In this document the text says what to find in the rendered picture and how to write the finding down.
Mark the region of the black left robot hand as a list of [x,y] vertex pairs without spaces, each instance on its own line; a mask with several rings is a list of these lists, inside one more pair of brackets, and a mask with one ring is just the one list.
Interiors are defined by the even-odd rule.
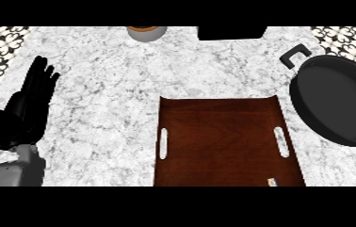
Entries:
[[59,73],[47,64],[47,58],[37,56],[27,72],[21,91],[0,109],[0,150],[21,144],[36,144],[44,135],[49,104]]

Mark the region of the dark brown wooden tray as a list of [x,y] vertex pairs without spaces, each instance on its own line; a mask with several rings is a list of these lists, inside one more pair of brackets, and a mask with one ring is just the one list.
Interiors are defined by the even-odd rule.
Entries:
[[273,130],[287,124],[276,97],[160,100],[155,186],[303,186],[297,156],[284,157]]

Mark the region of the black box-shaped appliance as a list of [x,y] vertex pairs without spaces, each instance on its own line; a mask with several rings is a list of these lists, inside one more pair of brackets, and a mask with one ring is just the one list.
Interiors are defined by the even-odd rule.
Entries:
[[201,41],[260,39],[266,26],[200,26],[198,38]]

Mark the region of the grey cup with orange rim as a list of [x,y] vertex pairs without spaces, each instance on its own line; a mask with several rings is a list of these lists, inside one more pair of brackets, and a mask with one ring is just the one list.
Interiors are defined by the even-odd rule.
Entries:
[[127,27],[130,37],[140,42],[151,42],[158,40],[166,34],[166,26],[129,26]]

